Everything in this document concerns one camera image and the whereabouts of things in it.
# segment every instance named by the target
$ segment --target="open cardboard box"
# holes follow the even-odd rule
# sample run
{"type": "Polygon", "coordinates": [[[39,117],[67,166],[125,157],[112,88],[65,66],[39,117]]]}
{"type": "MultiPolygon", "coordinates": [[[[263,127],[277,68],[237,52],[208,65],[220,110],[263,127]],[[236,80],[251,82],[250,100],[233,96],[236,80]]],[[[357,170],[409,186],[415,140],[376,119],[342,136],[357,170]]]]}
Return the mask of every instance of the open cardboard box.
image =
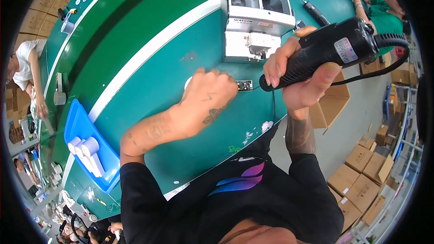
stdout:
{"type": "MultiPolygon", "coordinates": [[[[341,71],[333,82],[343,80],[345,77],[341,71]]],[[[309,107],[313,128],[330,127],[350,100],[350,91],[347,85],[331,86],[325,93],[315,105],[309,107]]]]}

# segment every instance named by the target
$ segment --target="tape roll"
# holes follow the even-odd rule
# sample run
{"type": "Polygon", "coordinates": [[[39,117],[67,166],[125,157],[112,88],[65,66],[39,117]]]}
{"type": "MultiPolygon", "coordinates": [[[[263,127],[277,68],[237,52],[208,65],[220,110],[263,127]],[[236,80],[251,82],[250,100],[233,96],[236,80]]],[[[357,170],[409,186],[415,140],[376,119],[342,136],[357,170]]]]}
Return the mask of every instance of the tape roll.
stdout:
{"type": "Polygon", "coordinates": [[[66,93],[55,91],[53,101],[56,106],[66,104],[66,93]]]}

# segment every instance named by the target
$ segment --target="printed label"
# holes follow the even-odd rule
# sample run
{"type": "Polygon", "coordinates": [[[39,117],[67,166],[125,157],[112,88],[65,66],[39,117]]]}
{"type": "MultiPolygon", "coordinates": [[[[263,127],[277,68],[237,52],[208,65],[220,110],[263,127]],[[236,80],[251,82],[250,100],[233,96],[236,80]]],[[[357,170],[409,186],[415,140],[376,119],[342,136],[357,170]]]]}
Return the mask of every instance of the printed label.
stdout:
{"type": "Polygon", "coordinates": [[[335,42],[335,49],[344,63],[349,63],[359,58],[355,54],[354,49],[352,48],[350,41],[347,37],[344,37],[339,41],[335,42]]]}
{"type": "Polygon", "coordinates": [[[272,27],[275,26],[275,24],[274,23],[270,23],[270,22],[261,21],[261,22],[259,22],[258,26],[264,26],[264,27],[272,28],[272,27]]]}

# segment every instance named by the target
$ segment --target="wire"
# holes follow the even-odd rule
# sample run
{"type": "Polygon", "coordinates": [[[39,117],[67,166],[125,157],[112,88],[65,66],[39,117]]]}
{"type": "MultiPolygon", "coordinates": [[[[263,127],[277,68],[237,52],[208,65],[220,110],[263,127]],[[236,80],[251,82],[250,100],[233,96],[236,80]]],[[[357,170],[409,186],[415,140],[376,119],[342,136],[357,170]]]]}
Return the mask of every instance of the wire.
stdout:
{"type": "Polygon", "coordinates": [[[276,124],[276,99],[274,97],[274,90],[273,90],[273,110],[274,110],[273,125],[275,125],[276,124]]]}

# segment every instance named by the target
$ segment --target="wrist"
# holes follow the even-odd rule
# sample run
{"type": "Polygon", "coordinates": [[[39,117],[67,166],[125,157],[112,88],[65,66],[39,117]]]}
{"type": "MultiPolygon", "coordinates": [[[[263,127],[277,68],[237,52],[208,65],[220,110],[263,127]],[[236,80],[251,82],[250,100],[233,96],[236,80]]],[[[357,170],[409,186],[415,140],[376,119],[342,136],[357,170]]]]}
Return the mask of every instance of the wrist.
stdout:
{"type": "Polygon", "coordinates": [[[299,110],[288,110],[288,115],[294,120],[306,120],[309,117],[309,107],[299,110]]]}

